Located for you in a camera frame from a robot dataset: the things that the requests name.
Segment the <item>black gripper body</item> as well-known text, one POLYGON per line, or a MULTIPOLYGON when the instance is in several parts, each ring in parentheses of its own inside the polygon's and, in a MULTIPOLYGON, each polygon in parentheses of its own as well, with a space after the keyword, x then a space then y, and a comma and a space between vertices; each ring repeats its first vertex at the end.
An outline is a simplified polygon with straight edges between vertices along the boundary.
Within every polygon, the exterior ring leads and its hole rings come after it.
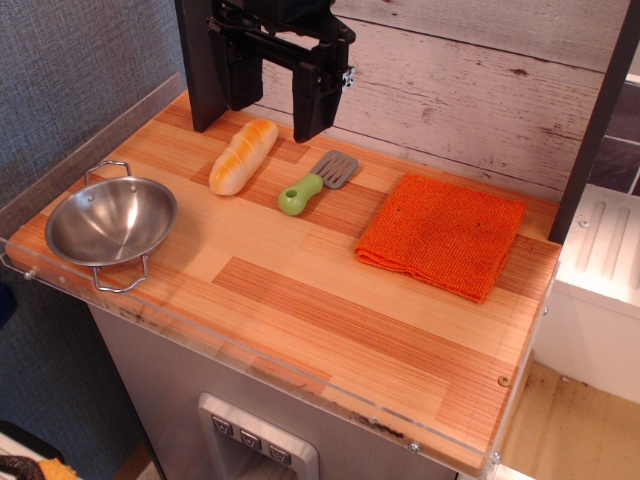
MULTIPOLYGON (((243 33, 253 52, 263 61, 292 71, 301 49, 318 45, 348 45, 355 32, 332 12, 331 1, 213 1, 210 30, 243 33)), ((354 83, 349 64, 345 88, 354 83)))

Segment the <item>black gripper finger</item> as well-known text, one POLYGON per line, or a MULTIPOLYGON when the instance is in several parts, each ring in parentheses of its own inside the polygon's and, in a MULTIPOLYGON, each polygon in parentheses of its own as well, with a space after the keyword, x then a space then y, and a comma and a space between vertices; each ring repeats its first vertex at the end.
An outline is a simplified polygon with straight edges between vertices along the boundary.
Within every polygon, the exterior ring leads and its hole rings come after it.
POLYGON ((250 48, 243 33, 208 32, 222 95, 233 111, 242 110, 263 97, 263 59, 250 48))
POLYGON ((294 139, 303 143, 334 124, 349 77, 349 46, 301 49, 292 62, 294 139))

